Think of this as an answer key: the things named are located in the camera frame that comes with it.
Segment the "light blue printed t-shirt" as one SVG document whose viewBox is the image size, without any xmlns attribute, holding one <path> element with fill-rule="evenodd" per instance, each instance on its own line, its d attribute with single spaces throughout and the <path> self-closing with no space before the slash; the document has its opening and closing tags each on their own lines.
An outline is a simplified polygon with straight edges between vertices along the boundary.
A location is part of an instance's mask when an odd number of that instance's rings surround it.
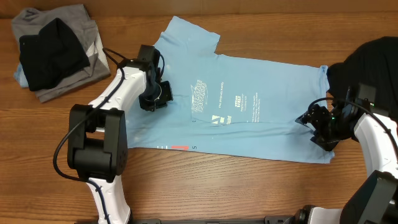
<svg viewBox="0 0 398 224">
<path fill-rule="evenodd" d="M 155 47 L 173 99 L 154 112 L 134 103 L 126 118 L 128 146 L 329 163 L 334 154 L 296 122 L 325 97 L 327 66 L 218 55 L 219 39 L 172 18 Z"/>
</svg>

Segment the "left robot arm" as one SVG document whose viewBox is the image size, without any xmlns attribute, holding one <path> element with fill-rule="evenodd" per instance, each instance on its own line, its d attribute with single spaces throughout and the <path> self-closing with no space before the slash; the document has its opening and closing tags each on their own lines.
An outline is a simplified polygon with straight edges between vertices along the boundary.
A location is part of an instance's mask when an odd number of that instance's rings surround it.
<svg viewBox="0 0 398 224">
<path fill-rule="evenodd" d="M 164 58 L 153 46 L 142 45 L 137 58 L 123 57 L 105 91 L 88 105 L 70 110 L 67 163 L 93 194 L 98 223 L 132 223 L 121 174 L 127 164 L 126 114 L 134 102 L 154 112 L 173 99 L 162 80 Z"/>
</svg>

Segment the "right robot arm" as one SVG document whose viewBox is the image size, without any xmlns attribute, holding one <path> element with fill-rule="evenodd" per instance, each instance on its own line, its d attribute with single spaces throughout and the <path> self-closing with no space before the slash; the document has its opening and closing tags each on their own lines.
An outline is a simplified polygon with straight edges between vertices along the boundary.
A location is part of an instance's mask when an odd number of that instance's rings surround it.
<svg viewBox="0 0 398 224">
<path fill-rule="evenodd" d="M 397 123 L 374 105 L 376 89 L 358 84 L 328 111 L 318 100 L 296 122 L 314 127 L 312 142 L 331 151 L 342 140 L 360 143 L 368 178 L 341 209 L 306 205 L 286 223 L 397 224 Z"/>
</svg>

